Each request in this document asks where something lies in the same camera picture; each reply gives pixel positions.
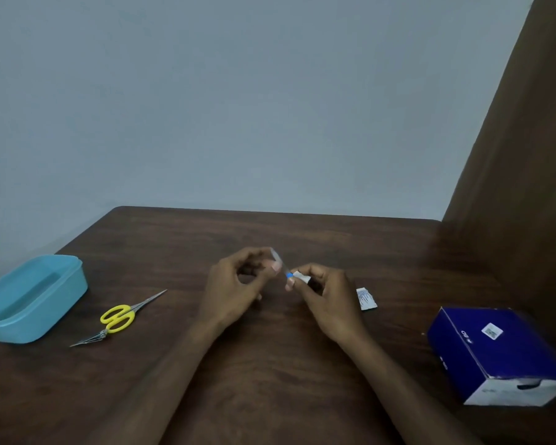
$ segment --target box flap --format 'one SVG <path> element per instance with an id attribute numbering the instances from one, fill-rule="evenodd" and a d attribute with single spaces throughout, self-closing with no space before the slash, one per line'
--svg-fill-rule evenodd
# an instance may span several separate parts
<path id="1" fill-rule="evenodd" d="M 510 309 L 444 308 L 486 374 L 556 380 L 556 352 Z"/>

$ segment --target dark brown tabletop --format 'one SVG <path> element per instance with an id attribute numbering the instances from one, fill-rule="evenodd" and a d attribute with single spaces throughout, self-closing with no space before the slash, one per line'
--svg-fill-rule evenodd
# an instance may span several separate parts
<path id="1" fill-rule="evenodd" d="M 0 343 L 0 444 L 80 441 L 188 328 L 210 265 L 244 246 L 274 246 L 289 266 L 347 269 L 379 305 L 364 312 L 373 337 L 486 443 L 556 445 L 556 400 L 462 406 L 431 352 L 425 333 L 441 305 L 512 306 L 439 222 L 133 207 L 61 250 L 80 257 L 89 283 L 68 314 L 35 343 Z M 283 284 L 213 345 L 162 443 L 402 443 L 363 376 Z M 163 289 L 127 330 L 68 348 L 101 329 L 105 310 Z"/>

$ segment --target light blue bin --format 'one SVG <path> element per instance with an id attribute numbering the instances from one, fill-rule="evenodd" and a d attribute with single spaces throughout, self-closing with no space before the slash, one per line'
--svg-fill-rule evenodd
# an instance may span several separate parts
<path id="1" fill-rule="evenodd" d="M 43 336 L 86 292 L 82 261 L 47 254 L 0 278 L 0 342 L 26 344 Z"/>

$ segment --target person's right arm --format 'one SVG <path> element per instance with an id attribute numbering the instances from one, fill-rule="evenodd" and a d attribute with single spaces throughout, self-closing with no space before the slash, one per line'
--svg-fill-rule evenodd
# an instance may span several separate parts
<path id="1" fill-rule="evenodd" d="M 354 361 L 407 445 L 482 445 L 371 338 L 343 270 L 318 264 L 296 270 L 318 281 L 322 295 L 298 278 L 289 278 L 286 289 L 302 295 L 321 330 Z"/>

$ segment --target person's left hand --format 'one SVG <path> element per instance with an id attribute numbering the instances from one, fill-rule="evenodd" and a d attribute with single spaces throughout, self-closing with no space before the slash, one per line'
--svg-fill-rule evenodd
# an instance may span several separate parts
<path id="1" fill-rule="evenodd" d="M 220 334 L 241 317 L 266 283 L 278 274 L 281 265 L 267 259 L 271 257 L 270 247 L 248 247 L 214 264 L 208 274 L 198 321 Z M 238 275 L 256 278 L 243 284 Z"/>

